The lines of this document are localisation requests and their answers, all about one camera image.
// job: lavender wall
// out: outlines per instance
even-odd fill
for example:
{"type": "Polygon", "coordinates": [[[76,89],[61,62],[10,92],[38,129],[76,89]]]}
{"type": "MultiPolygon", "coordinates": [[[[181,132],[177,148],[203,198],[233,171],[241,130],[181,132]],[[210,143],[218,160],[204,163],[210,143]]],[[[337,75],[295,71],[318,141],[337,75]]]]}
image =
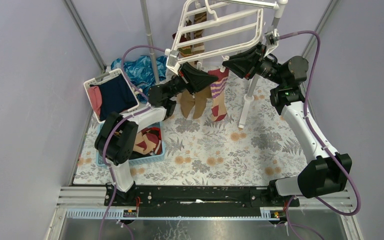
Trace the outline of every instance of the lavender wall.
{"type": "MultiPolygon", "coordinates": [[[[130,47],[147,43],[139,0],[74,0],[73,2],[106,64],[111,64],[114,59],[123,56],[130,47]]],[[[314,30],[329,2],[330,0],[290,0],[278,26],[280,34],[314,30]]],[[[184,3],[185,0],[147,1],[149,22],[155,46],[163,49],[172,47],[172,34],[177,31],[184,3]]],[[[225,15],[249,8],[253,7],[230,4],[218,9],[217,12],[225,15]]],[[[272,23],[272,19],[273,10],[265,9],[264,21],[266,26],[272,23]]],[[[252,19],[244,18],[230,22],[226,24],[230,27],[222,25],[216,29],[208,29],[204,31],[204,35],[215,31],[225,31],[233,28],[233,26],[243,26],[250,21],[252,19]]],[[[225,37],[222,42],[219,40],[206,42],[205,48],[214,50],[220,47],[220,44],[229,46],[243,43],[252,39],[254,35],[255,32],[242,32],[239,35],[225,37]]],[[[301,55],[309,39],[309,36],[305,36],[294,41],[285,40],[274,53],[280,61],[286,61],[292,56],[301,55]]],[[[136,60],[140,55],[147,54],[147,52],[145,49],[137,49],[127,58],[128,60],[136,60]]],[[[215,57],[207,60],[206,63],[219,64],[221,61],[221,57],[215,57]]]]}
{"type": "Polygon", "coordinates": [[[0,239],[42,239],[99,74],[62,0],[0,0],[0,239]]]}
{"type": "Polygon", "coordinates": [[[310,93],[324,135],[353,159],[365,240],[384,239],[384,1],[341,1],[310,93]]]}

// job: striped sock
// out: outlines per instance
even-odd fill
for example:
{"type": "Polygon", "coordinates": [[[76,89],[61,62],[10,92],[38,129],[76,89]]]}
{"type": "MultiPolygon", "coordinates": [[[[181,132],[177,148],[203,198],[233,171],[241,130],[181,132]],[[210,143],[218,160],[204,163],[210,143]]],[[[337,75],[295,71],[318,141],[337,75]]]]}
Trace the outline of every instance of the striped sock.
{"type": "Polygon", "coordinates": [[[210,85],[212,95],[211,120],[218,122],[223,120],[228,110],[225,104],[225,88],[228,81],[229,69],[221,72],[220,69],[208,71],[209,75],[217,76],[218,80],[210,85]]]}
{"type": "MultiPolygon", "coordinates": [[[[205,21],[207,21],[207,12],[206,11],[198,13],[198,14],[195,14],[193,24],[199,24],[199,23],[202,23],[202,22],[205,22],[205,21]]],[[[200,29],[198,31],[194,31],[193,32],[193,38],[194,39],[202,38],[203,37],[203,32],[204,32],[203,29],[200,29]]],[[[204,43],[203,42],[200,42],[200,43],[197,43],[197,44],[193,45],[193,49],[192,49],[192,54],[193,55],[201,54],[204,51],[205,51],[205,47],[204,47],[204,43]]]]}
{"type": "MultiPolygon", "coordinates": [[[[186,26],[190,26],[190,25],[192,25],[192,21],[191,20],[186,21],[186,26]]],[[[172,35],[172,37],[173,37],[173,39],[175,39],[176,33],[174,33],[172,35]]],[[[182,34],[180,36],[180,43],[190,41],[190,40],[191,40],[191,33],[190,32],[188,32],[186,34],[182,34]]],[[[182,57],[192,56],[192,45],[179,47],[177,50],[180,52],[180,55],[182,55],[182,57]]]]}

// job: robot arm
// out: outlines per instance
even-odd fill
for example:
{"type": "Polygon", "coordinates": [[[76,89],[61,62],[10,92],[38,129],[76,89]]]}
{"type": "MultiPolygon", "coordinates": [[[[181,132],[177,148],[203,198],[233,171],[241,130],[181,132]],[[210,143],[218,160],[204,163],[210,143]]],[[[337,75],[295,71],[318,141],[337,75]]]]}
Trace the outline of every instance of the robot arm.
{"type": "Polygon", "coordinates": [[[106,151],[106,159],[110,161],[110,168],[112,168],[118,190],[125,193],[134,185],[128,159],[132,154],[137,133],[173,114],[176,101],[171,100],[172,97],[185,90],[191,94],[197,93],[217,80],[216,76],[197,70],[189,63],[184,63],[180,67],[178,75],[173,76],[170,81],[149,89],[148,96],[151,106],[148,105],[146,108],[121,115],[113,112],[108,116],[96,138],[95,148],[102,156],[104,145],[110,137],[111,131],[124,119],[116,130],[116,134],[111,136],[106,151]]]}
{"type": "Polygon", "coordinates": [[[303,149],[307,167],[298,176],[270,181],[270,194],[273,198],[291,195],[313,198],[343,191],[347,178],[326,153],[325,148],[336,155],[348,173],[352,165],[350,156],[339,154],[337,149],[329,144],[311,114],[304,116],[305,98],[299,85],[307,79],[308,61],[301,56],[294,56],[279,64],[274,56],[269,58],[270,54],[267,55],[266,51],[267,46],[259,43],[246,52],[231,56],[223,62],[223,66],[241,78],[249,80],[257,74],[278,84],[270,91],[271,105],[289,124],[303,149]],[[306,118],[317,135],[325,141],[326,147],[319,144],[307,125],[306,118]]]}
{"type": "MultiPolygon", "coordinates": [[[[229,60],[223,62],[223,66],[240,78],[249,80],[257,74],[278,84],[270,91],[271,104],[293,130],[307,159],[307,167],[298,176],[270,181],[268,191],[271,199],[283,203],[285,196],[304,195],[312,198],[344,190],[347,178],[320,146],[310,131],[303,113],[305,99],[299,85],[307,79],[308,61],[301,56],[294,56],[280,64],[276,57],[266,54],[266,50],[267,46],[258,43],[243,53],[231,56],[229,60]]],[[[152,106],[149,106],[148,110],[140,109],[122,115],[111,114],[96,139],[95,148],[102,154],[104,144],[114,126],[123,118],[132,116],[117,129],[120,133],[113,136],[106,153],[111,161],[117,188],[122,192],[127,192],[134,184],[128,159],[132,153],[136,133],[170,117],[176,105],[175,101],[170,100],[173,96],[185,90],[194,94],[217,81],[217,77],[197,70],[189,63],[182,64],[178,73],[170,81],[151,87],[148,95],[152,106]]],[[[308,114],[307,118],[315,132],[327,143],[326,148],[335,153],[336,158],[349,173],[352,161],[348,154],[339,154],[329,145],[311,114],[308,114]]]]}

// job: brown sock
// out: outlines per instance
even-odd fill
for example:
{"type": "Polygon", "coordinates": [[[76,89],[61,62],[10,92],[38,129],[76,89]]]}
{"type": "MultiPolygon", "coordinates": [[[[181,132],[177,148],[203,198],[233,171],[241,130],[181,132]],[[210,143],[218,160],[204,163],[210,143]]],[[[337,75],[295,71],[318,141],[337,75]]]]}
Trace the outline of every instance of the brown sock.
{"type": "MultiPolygon", "coordinates": [[[[186,26],[190,26],[190,25],[192,25],[192,21],[188,20],[186,22],[186,26]]],[[[176,33],[174,33],[172,35],[172,37],[173,37],[173,39],[175,39],[176,33]]],[[[180,36],[180,43],[183,43],[183,42],[186,42],[186,41],[190,41],[190,40],[191,40],[191,33],[190,32],[187,32],[186,34],[182,34],[180,36]]],[[[179,47],[177,50],[180,52],[180,55],[182,55],[182,57],[192,56],[192,45],[184,46],[184,47],[179,47]]]]}
{"type": "MultiPolygon", "coordinates": [[[[193,19],[193,24],[199,24],[199,23],[202,23],[202,22],[205,22],[205,21],[207,21],[207,12],[206,11],[198,13],[198,14],[195,14],[194,19],[193,19]]],[[[193,38],[194,39],[202,38],[203,37],[203,32],[204,32],[203,29],[200,29],[198,31],[194,31],[193,32],[193,38]]],[[[203,52],[205,52],[205,47],[204,47],[204,43],[203,42],[200,42],[200,43],[197,43],[197,44],[193,45],[193,49],[192,49],[192,54],[193,55],[201,54],[203,52]]]]}
{"type": "Polygon", "coordinates": [[[181,93],[179,103],[181,114],[187,119],[192,108],[195,106],[195,98],[186,90],[181,93]]]}
{"type": "Polygon", "coordinates": [[[193,119],[199,119],[207,106],[207,99],[211,98],[210,86],[207,86],[202,91],[195,93],[195,111],[193,112],[193,119]]]}

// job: floral mat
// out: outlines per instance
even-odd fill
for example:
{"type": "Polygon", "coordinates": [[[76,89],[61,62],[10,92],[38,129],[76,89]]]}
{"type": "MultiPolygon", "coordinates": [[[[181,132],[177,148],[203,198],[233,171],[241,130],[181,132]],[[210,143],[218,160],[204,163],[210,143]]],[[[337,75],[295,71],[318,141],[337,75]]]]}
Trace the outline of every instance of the floral mat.
{"type": "MultiPolygon", "coordinates": [[[[130,166],[136,184],[266,186],[270,180],[298,175],[306,159],[294,133],[270,104],[274,83],[260,78],[245,128],[238,128],[248,85],[230,73],[225,90],[227,116],[219,122],[211,121],[210,99],[198,119],[184,118],[178,104],[163,122],[165,160],[130,166]]],[[[95,164],[97,127],[92,117],[73,184],[110,182],[108,169],[95,164]]]]}

